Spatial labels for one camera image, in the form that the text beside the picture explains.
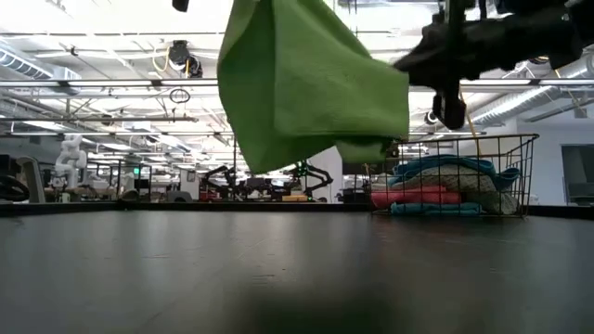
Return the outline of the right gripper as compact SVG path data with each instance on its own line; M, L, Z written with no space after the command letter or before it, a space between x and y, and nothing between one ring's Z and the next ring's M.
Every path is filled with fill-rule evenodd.
M583 0L497 0L510 14L501 19L464 18L464 0L447 0L422 30L420 46L393 67L410 86L434 89L432 112L449 130L465 124L462 79L476 80L494 69L511 71L524 60L546 57L563 67L583 53ZM422 68L414 68L429 61Z

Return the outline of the black wire basket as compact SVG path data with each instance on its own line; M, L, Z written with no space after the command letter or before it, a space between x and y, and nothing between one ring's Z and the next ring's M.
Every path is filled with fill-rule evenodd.
M511 194L519 202L519 209L512 215L489 214L482 209L479 215L494 217L522 217L531 204L531 176L533 169L534 143L536 134L488 135L437 134L429 140L397 141L388 148L383 163L373 163L373 171L368 175L368 199L375 212L390 213L388 209L376 209L371 203L373 191L391 190L388 179L394 176L393 168L398 164L430 155L452 154L491 161L498 173L515 167L522 171L511 187Z

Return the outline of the light blue microfiber towel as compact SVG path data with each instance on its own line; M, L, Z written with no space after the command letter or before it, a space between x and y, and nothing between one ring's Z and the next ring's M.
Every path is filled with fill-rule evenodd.
M498 173L495 165L491 161L478 160L470 157L458 157L452 154L430 155L413 159L406 163L398 164L393 168L394 176L388 179L388 185L394 186L412 179L414 176L424 170L441 167L453 166L454 175L477 175L485 174L491 178L496 190L505 190L511 187L516 179L519 178L522 171L511 167Z

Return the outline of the grey waffle microfiber towel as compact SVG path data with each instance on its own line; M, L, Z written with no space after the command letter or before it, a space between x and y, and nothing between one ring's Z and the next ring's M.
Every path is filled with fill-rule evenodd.
M509 168L502 173L493 169L477 170L461 164L443 164L420 172L405 172L404 180L390 180L391 190L412 191L414 188L444 186L446 190L461 193L469 202L477 203L489 214L512 215L519 202L511 194L511 187L520 176L520 170Z

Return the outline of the green microfiber towel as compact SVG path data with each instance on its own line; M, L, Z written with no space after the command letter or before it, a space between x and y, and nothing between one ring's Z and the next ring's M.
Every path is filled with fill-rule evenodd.
M408 135L407 75L373 58L323 0L234 0L217 80L253 173L328 148L381 162Z

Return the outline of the pink microfiber towel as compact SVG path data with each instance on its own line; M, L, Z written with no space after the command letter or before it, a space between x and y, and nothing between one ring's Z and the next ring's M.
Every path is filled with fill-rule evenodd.
M423 186L421 188L373 191L370 194L370 200L376 209L388 209L394 203L459 204L461 195L455 191L448 191L444 186Z

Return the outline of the teal microfiber towel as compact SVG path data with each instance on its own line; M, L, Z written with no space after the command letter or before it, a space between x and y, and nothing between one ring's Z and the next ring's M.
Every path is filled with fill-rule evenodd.
M482 206L473 202L458 204L394 203L390 207L392 215L475 216L481 212Z

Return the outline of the long ceiling light bar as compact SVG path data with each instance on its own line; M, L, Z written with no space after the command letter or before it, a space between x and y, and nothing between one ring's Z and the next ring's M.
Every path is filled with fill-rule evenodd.
M462 87L528 87L528 86L589 86L594 79L479 79L461 80ZM217 79L171 79L171 80L32 80L0 81L0 88L65 88L65 87L168 87L168 86L216 86Z

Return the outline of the black monitor screen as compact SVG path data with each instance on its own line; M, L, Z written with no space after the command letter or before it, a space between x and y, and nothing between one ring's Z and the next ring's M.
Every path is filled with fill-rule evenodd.
M373 171L373 165L368 163L348 163L342 164L343 175L369 175Z

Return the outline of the grey curved machine part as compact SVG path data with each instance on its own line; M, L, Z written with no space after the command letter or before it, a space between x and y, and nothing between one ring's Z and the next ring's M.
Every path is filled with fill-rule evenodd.
M26 177L26 185L30 193L29 202L45 203L45 188L37 159L22 156L17 159L17 164L21 167Z

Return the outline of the black round wheel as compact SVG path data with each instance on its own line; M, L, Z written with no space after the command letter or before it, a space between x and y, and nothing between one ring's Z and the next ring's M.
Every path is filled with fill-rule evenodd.
M30 197L29 189L15 177L0 174L0 199L24 201Z

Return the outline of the silver ventilation duct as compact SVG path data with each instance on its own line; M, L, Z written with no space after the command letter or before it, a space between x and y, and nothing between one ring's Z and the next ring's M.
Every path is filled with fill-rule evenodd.
M67 67L40 65L13 50L0 47L0 68L26 77L29 81L68 81L81 76Z
M587 54L568 65L544 76L546 80L594 80L594 54ZM469 107L471 123L475 130L502 123L526 111L541 107L563 95L557 85L531 86L520 92L503 93L491 97L477 106Z

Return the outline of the dark wall window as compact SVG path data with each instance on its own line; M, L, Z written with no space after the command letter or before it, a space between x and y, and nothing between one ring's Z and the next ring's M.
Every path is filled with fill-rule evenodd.
M562 146L565 201L594 207L594 145Z

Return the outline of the black aluminium table frame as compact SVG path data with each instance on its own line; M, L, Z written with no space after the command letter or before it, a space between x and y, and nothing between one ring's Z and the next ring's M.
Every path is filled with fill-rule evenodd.
M130 201L97 201L74 203L0 203L0 217L108 211L159 212L371 212L363 203L281 203L281 202L172 202L146 203Z

